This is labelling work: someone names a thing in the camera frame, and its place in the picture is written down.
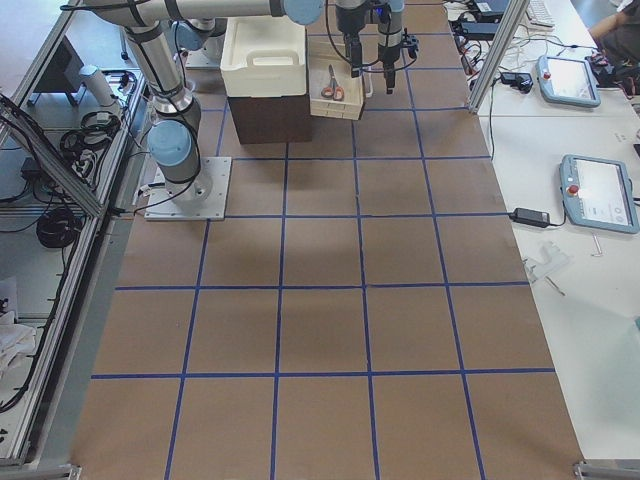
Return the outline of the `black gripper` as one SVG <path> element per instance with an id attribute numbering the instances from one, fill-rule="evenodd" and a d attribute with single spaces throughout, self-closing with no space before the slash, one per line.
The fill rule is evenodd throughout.
<path id="1" fill-rule="evenodd" d="M 401 50 L 407 49 L 409 57 L 417 58 L 419 40 L 407 29 L 392 29 L 390 32 L 378 29 L 378 59 L 383 65 L 383 76 L 387 94 L 392 94 L 396 84 L 395 63 L 400 59 Z"/>
<path id="2" fill-rule="evenodd" d="M 345 56 L 350 63 L 352 78 L 358 78 L 362 68 L 362 44 L 358 30 L 343 33 Z"/>

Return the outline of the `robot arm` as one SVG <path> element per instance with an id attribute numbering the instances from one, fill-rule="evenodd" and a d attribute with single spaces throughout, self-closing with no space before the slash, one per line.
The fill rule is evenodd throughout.
<path id="1" fill-rule="evenodd" d="M 341 58 L 349 65 L 352 78 L 358 78 L 363 67 L 360 32 L 366 25 L 369 6 L 370 2 L 366 0 L 337 0 L 335 2 L 337 27 L 344 42 L 344 53 Z"/>
<path id="2" fill-rule="evenodd" d="M 86 11 L 124 29 L 134 58 L 142 69 L 154 94 L 156 113 L 164 118 L 178 116 L 179 122 L 193 132 L 199 121 L 190 121 L 186 112 L 195 98 L 186 87 L 181 69 L 175 66 L 160 23 L 184 23 L 195 30 L 196 21 L 214 22 L 219 18 L 287 17 L 307 26 L 327 14 L 326 1 L 82 1 L 62 5 L 65 12 Z M 336 22 L 345 41 L 345 51 L 338 56 L 357 75 L 368 65 L 362 60 L 360 32 L 375 21 L 379 44 L 376 63 L 383 65 L 386 92 L 395 88 L 396 63 L 403 49 L 417 58 L 418 40 L 403 27 L 402 1 L 337 1 Z"/>

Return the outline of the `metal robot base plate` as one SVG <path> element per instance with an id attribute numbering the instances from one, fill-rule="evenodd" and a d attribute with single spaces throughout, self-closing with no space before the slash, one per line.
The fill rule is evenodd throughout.
<path id="1" fill-rule="evenodd" d="M 201 170 L 189 189 L 170 200 L 184 186 L 169 183 L 154 188 L 150 193 L 151 207 L 144 210 L 149 221 L 223 220 L 232 159 L 230 157 L 203 157 Z"/>

